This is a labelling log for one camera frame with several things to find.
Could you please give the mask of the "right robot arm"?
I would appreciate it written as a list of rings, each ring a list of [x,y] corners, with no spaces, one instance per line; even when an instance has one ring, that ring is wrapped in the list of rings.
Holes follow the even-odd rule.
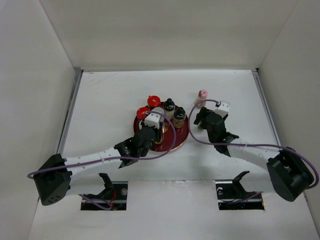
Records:
[[[319,177],[306,166],[307,161],[294,149],[272,144],[250,144],[227,131],[228,114],[202,107],[194,125],[206,130],[209,144],[227,157],[245,160],[268,172],[273,191],[293,202],[305,190],[313,188]]]

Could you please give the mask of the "red-lid chili sauce jar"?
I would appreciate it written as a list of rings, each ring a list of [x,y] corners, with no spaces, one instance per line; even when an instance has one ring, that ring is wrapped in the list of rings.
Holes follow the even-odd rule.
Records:
[[[137,111],[136,111],[136,117],[138,120],[142,121],[147,117],[147,112],[150,111],[150,108],[145,106],[145,107],[140,107]]]

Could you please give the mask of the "pink-cap spice shaker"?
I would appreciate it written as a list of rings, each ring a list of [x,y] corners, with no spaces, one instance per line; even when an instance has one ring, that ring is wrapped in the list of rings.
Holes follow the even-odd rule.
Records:
[[[195,106],[199,109],[202,107],[205,107],[206,106],[205,100],[207,99],[207,97],[208,97],[208,92],[205,89],[201,89],[198,92],[198,95],[197,95],[196,100],[194,102]]]

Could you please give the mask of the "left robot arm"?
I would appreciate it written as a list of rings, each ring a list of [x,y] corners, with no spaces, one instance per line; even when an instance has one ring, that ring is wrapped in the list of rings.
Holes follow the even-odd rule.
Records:
[[[59,153],[52,155],[33,173],[42,205],[53,205],[66,195],[75,193],[76,181],[89,175],[102,178],[103,182],[96,185],[95,193],[100,199],[108,199],[112,195],[112,182],[108,174],[145,157],[161,136],[163,126],[163,123],[148,124],[144,120],[133,137],[107,150],[80,157],[64,158]]]

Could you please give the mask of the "small dark-cap brown spice jar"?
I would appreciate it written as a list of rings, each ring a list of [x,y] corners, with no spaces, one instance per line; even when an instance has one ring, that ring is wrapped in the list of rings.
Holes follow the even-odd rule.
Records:
[[[200,122],[200,123],[197,125],[197,127],[198,127],[199,129],[203,129],[202,122]]]

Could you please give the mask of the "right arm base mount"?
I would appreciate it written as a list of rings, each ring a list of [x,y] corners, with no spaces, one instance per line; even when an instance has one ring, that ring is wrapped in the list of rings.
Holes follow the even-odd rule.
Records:
[[[249,171],[243,171],[233,179],[215,181],[218,209],[220,211],[265,210],[261,191],[246,191],[241,184]]]

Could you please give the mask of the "black-cap clear spice bottle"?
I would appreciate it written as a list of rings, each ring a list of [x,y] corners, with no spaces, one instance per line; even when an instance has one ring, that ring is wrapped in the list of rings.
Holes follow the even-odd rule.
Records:
[[[171,120],[174,117],[174,112],[175,112],[175,103],[171,98],[168,98],[164,103],[163,103],[163,110],[164,110],[164,115]]]

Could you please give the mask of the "peppercorn jar silver lid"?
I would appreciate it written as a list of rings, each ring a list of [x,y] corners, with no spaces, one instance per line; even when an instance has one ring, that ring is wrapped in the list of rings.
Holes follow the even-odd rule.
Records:
[[[153,112],[157,112],[157,113],[161,113],[162,115],[164,115],[164,109],[162,107],[155,107],[152,109]]]

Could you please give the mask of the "small yellow-label oil bottle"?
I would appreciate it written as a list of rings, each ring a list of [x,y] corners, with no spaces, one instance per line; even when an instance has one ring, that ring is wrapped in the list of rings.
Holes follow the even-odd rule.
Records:
[[[160,138],[160,139],[156,140],[154,143],[155,143],[156,145],[159,145],[159,144],[161,144],[162,142],[163,142],[163,139]]]

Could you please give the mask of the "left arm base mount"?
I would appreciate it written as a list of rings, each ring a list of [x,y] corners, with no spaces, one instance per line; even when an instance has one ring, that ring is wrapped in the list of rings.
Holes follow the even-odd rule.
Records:
[[[103,180],[102,190],[97,194],[83,194],[81,211],[125,211],[129,183],[127,181],[111,181],[106,173],[100,173]]]

